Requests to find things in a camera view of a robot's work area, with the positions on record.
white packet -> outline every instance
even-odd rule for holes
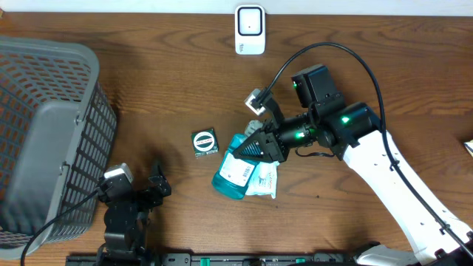
[[[278,181],[277,166],[279,162],[260,163],[255,172],[258,175],[253,175],[248,184],[247,196],[251,195],[271,195],[276,199],[276,184]]]

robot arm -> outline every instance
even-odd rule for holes
[[[347,147],[343,161],[363,178],[373,189],[388,211],[406,235],[414,252],[415,258],[426,265],[435,261],[441,254],[451,253],[459,248],[450,235],[441,230],[439,224],[427,210],[412,195],[399,175],[390,169],[390,162],[386,156],[383,140],[379,131],[374,131],[358,139],[360,145]],[[389,147],[399,161],[402,172],[406,175],[415,190],[440,215],[461,240],[467,243],[471,228],[461,222],[440,200],[429,190],[420,177],[412,170],[407,161],[399,152],[388,133]],[[363,265],[383,265],[381,262],[392,262],[391,256],[386,254],[367,253],[358,258]]]
[[[460,250],[461,242],[462,245],[469,242],[473,237],[471,228],[452,214],[427,188],[387,133],[392,155],[407,182],[450,227],[458,241],[452,238],[451,232],[444,231],[444,225],[435,220],[407,187],[391,166],[383,142],[381,120],[365,103],[346,106],[327,67],[309,67],[295,74],[292,80],[302,107],[307,107],[308,111],[296,117],[284,118],[272,95],[265,93],[267,89],[261,93],[253,91],[246,105],[257,115],[270,112],[271,119],[266,120],[261,129],[235,149],[235,158],[267,163],[277,160],[282,163],[286,161],[291,148],[309,146],[317,141],[320,146],[329,148],[339,160],[346,162],[387,207],[414,251],[414,256],[406,256],[404,252],[376,247],[376,252],[368,250],[358,257],[361,264],[411,265],[418,261],[421,265],[427,265],[438,262],[442,255]],[[468,249],[463,248],[463,251],[466,251],[464,255],[469,255]]]
[[[125,163],[109,168],[99,180],[98,199],[109,208],[103,218],[105,243],[92,265],[153,265],[159,262],[156,261],[159,257],[152,256],[146,249],[148,215],[154,207],[163,204],[164,197],[171,195],[171,186],[158,162],[152,166],[148,180],[148,188],[135,191],[132,173]]]

wood grain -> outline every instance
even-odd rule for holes
[[[173,189],[152,214],[152,247],[304,253],[377,240],[409,250],[370,187],[337,160],[291,154],[279,167],[275,200],[232,201],[211,186],[231,137],[255,118],[243,104],[248,93],[317,41],[343,43],[371,66],[399,149],[448,208],[473,226],[473,158],[462,146],[473,137],[470,18],[268,16],[267,24],[261,56],[234,52],[234,17],[227,15],[6,13],[0,34],[81,43],[97,54],[100,82],[120,110],[110,164],[128,163],[143,184],[158,157]],[[378,108],[358,62],[321,48],[296,59],[273,88],[287,116],[303,111],[290,75],[318,63],[329,66],[349,103]],[[191,132],[211,127],[220,152],[196,159]],[[27,264],[63,265],[68,254],[95,253],[103,243],[105,210],[99,205],[83,236],[45,245]]]

wire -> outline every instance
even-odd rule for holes
[[[41,229],[39,229],[38,232],[36,232],[33,235],[33,237],[28,241],[27,245],[24,247],[23,253],[21,253],[20,265],[24,266],[24,260],[26,259],[28,249],[30,248],[31,244],[35,241],[35,239],[37,239],[38,236],[41,235],[41,233],[43,233],[43,231],[45,231],[53,223],[57,222],[64,215],[66,215],[66,214],[74,211],[75,209],[81,207],[85,202],[87,202],[88,200],[93,198],[96,194],[97,194],[97,190],[94,190],[91,194],[89,194],[89,196],[85,197],[78,204],[76,204],[76,205],[72,206],[71,208],[65,210],[65,212],[63,212],[62,214],[57,215],[56,217],[54,217],[54,219],[50,220],[46,225],[44,225]]]
[[[312,156],[320,156],[320,157],[335,157],[334,154],[328,154],[326,152],[311,152],[309,154],[300,154],[299,153],[299,148],[301,147],[297,147],[296,148],[296,155],[299,156],[299,157],[312,157]]]
[[[367,63],[355,52],[353,52],[350,48],[345,47],[341,44],[333,43],[333,42],[321,42],[321,43],[315,43],[311,44],[305,48],[302,48],[298,52],[296,52],[293,56],[291,56],[286,63],[284,63],[281,67],[281,69],[277,72],[276,76],[274,77],[273,81],[271,84],[266,87],[263,92],[259,94],[261,95],[260,98],[256,98],[255,100],[259,99],[264,99],[269,93],[271,88],[274,86],[274,84],[277,82],[279,76],[282,74],[284,69],[289,65],[290,62],[292,62],[295,58],[303,54],[304,52],[307,52],[308,50],[315,48],[315,47],[322,47],[322,46],[329,46],[329,47],[337,47],[339,49],[344,50],[345,52],[348,52],[351,54],[360,64],[363,66],[363,68],[367,71],[368,75],[371,78],[371,81],[373,85],[375,86],[376,90],[376,95],[378,96],[378,104],[379,104],[379,113],[380,113],[380,119],[381,119],[381,136],[383,137],[383,144],[384,144],[384,149],[386,150],[386,154],[389,158],[389,161],[391,162],[392,167],[395,169],[396,173],[398,173],[399,177],[402,179],[404,184],[406,184],[406,187],[411,191],[411,193],[414,195],[414,197],[422,204],[422,206],[429,212],[430,215],[435,219],[436,222],[440,224],[442,229],[450,235],[453,240],[456,241],[456,243],[459,244],[460,248],[470,257],[470,259],[473,260],[473,253],[466,247],[465,243],[458,237],[455,232],[450,228],[450,225],[447,224],[445,221],[443,221],[438,214],[435,213],[435,211],[432,209],[432,207],[429,206],[429,204],[423,199],[423,197],[415,190],[415,188],[412,186],[412,184],[408,181],[406,176],[404,176],[404,173],[401,171],[401,169],[398,166],[398,162],[396,162],[396,159],[391,153],[391,149],[389,148],[389,144],[387,141],[387,130],[386,130],[386,115],[384,114],[384,104],[383,104],[383,98],[381,96],[381,90],[379,89],[379,84],[378,81],[376,80],[375,75],[371,71],[371,69],[368,67]]]
[[[98,266],[101,264],[101,261],[103,259],[103,249],[105,248],[105,244],[103,243],[98,249],[97,249],[97,256],[95,257],[95,266]]]

mouthwash bottle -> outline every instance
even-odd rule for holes
[[[243,134],[235,134],[230,142],[223,162],[220,165],[219,171],[214,175],[212,185],[214,188],[234,200],[241,200],[248,190],[249,180],[255,172],[255,168],[259,162],[252,160],[235,159],[233,152],[243,141],[246,136]]]

